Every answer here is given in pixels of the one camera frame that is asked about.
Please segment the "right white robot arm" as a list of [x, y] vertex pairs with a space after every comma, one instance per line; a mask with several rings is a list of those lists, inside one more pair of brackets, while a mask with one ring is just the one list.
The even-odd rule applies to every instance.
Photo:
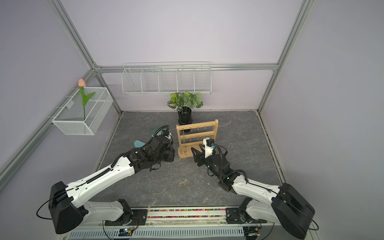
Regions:
[[225, 154], [208, 156], [205, 150], [191, 149], [195, 163], [206, 166], [224, 191], [245, 197], [238, 208], [227, 211], [227, 223], [263, 220], [281, 225], [297, 239], [305, 239], [316, 211], [292, 185], [267, 185], [250, 180], [245, 171], [231, 169]]

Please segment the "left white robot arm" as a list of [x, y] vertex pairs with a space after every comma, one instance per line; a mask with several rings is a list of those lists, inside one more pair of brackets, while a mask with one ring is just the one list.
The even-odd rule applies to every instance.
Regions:
[[141, 170], [154, 170], [154, 165], [173, 162], [175, 149], [171, 133], [153, 136], [140, 148], [118, 155], [105, 168], [75, 182], [58, 182], [51, 187], [46, 202], [56, 234], [68, 233], [81, 224], [104, 221], [109, 226], [139, 224], [124, 199], [92, 202], [90, 199], [118, 181]]

